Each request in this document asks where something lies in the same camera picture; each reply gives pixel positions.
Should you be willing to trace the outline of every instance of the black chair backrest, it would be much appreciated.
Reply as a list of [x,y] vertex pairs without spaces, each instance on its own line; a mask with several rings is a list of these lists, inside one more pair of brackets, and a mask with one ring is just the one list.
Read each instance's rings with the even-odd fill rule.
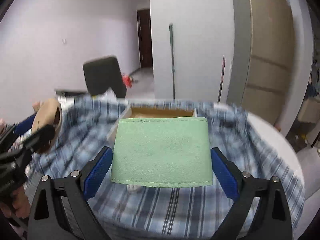
[[125,98],[127,88],[122,81],[116,57],[111,56],[86,62],[83,65],[83,72],[90,95],[102,95],[111,88],[117,98]]

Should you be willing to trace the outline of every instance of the blue gripper pad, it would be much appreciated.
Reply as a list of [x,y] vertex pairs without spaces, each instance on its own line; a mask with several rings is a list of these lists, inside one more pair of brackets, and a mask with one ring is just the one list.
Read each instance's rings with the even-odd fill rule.
[[14,130],[14,133],[16,135],[23,135],[27,131],[29,131],[32,127],[33,120],[35,119],[35,117],[36,117],[36,114],[33,114],[32,116],[29,116],[27,119],[25,119],[21,123],[17,124],[17,127]]
[[106,176],[112,164],[112,158],[113,152],[111,148],[103,147],[97,157],[93,161],[87,163],[86,166],[89,167],[92,162],[96,162],[96,164],[94,165],[90,173],[86,175],[84,180],[83,196],[86,201],[96,195],[104,177]]
[[226,194],[227,198],[231,198],[235,201],[239,197],[239,191],[238,182],[228,169],[228,164],[231,162],[226,159],[226,157],[218,148],[211,149],[211,161],[212,170],[216,175],[224,193]]

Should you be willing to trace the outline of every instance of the open box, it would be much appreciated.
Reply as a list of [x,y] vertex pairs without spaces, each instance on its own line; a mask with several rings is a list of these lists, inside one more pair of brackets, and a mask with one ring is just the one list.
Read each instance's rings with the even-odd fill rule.
[[176,118],[188,116],[196,117],[196,110],[187,111],[181,109],[158,109],[154,107],[128,106],[110,129],[110,132],[107,135],[107,140],[110,143],[115,143],[119,120],[122,118]]

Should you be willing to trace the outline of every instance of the tiled floor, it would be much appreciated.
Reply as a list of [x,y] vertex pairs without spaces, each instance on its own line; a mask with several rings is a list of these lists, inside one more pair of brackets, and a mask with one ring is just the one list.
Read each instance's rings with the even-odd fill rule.
[[154,99],[155,88],[153,79],[153,68],[141,68],[132,75],[134,83],[132,88],[127,89],[126,98]]

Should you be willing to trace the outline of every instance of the plaid tablecloth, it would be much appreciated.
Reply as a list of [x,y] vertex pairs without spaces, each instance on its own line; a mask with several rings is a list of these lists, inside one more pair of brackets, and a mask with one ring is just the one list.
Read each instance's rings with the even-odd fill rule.
[[[257,135],[247,122],[246,112],[235,107],[225,111],[211,103],[187,101],[147,105],[195,108],[198,116],[208,120],[211,147],[218,147],[241,171],[249,171],[256,178],[280,177],[288,199],[292,228],[296,228],[304,204],[303,183]],[[62,128],[53,150],[47,155],[33,156],[27,184],[30,200],[43,174],[52,178],[66,177],[74,170],[81,170],[103,146],[112,148],[106,135],[125,108],[122,103],[84,98],[68,109],[63,114]],[[226,198],[214,175],[212,186],[143,187],[137,193],[129,193],[126,185],[110,182],[109,176],[110,171],[88,203],[112,239],[210,238],[233,203]],[[257,204],[258,199],[255,199],[240,236],[248,231]]]

